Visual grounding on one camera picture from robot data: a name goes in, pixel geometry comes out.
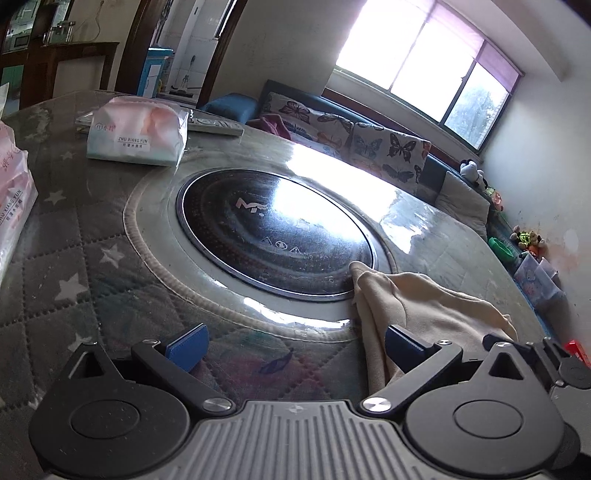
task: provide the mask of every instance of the cooktop logo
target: cooktop logo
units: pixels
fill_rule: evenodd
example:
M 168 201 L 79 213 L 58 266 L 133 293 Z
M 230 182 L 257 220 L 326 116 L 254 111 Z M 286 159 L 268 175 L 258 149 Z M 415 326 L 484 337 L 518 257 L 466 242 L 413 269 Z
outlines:
M 268 205 L 267 204 L 262 204 L 262 203 L 247 203 L 244 200 L 242 200 L 242 198 L 239 198 L 238 201 L 236 202 L 236 208 L 240 209 L 244 207 L 247 210 L 250 210 L 251 213 L 257 213 L 260 216 L 264 216 L 265 214 L 262 212 L 259 212 L 259 210 L 266 210 Z

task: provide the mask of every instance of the towel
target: towel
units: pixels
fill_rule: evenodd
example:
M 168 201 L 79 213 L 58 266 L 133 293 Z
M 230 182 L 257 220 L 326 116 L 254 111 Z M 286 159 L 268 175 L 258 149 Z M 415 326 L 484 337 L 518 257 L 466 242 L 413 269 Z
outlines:
M 496 333 L 517 341 L 511 318 L 489 302 L 448 290 L 426 275 L 386 275 L 361 262 L 349 266 L 368 367 L 369 393 L 404 373 L 386 356 L 389 325 L 399 325 L 427 342 L 447 339 L 465 351 L 482 350 L 482 337 Z
M 258 128 L 264 132 L 291 140 L 291 134 L 285 127 L 283 119 L 276 113 L 266 113 L 265 115 L 261 115 L 260 118 L 249 120 L 246 124 L 249 127 Z

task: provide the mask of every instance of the pink cloth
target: pink cloth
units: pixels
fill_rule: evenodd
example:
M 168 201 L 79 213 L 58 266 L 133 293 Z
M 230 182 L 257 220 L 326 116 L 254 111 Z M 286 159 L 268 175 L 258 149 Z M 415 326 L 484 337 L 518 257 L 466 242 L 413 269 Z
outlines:
M 246 122 L 249 127 L 258 128 L 264 132 L 291 140 L 291 134 L 285 127 L 283 120 L 276 113 L 266 113 L 260 118 Z

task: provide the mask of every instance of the doorway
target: doorway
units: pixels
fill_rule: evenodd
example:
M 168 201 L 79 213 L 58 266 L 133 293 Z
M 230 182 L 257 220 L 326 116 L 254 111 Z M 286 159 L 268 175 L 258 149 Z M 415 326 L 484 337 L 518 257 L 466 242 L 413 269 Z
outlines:
M 238 0 L 174 0 L 154 44 L 174 50 L 164 66 L 161 98 L 197 103 L 207 71 Z

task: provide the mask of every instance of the gray star tablecloth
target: gray star tablecloth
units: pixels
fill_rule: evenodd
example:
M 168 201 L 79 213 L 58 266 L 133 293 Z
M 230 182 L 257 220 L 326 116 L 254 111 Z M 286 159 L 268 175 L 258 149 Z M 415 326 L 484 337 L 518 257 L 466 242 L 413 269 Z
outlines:
M 193 375 L 246 399 L 359 401 L 367 392 L 354 340 L 286 340 L 238 326 L 167 290 L 127 240 L 126 200 L 152 167 L 86 158 L 74 121 L 114 96 L 78 92 L 11 115 L 29 152 L 39 197 L 0 287 L 0 479 L 43 476 L 28 422 L 70 354 L 85 340 L 128 349 L 203 322 L 207 357 Z

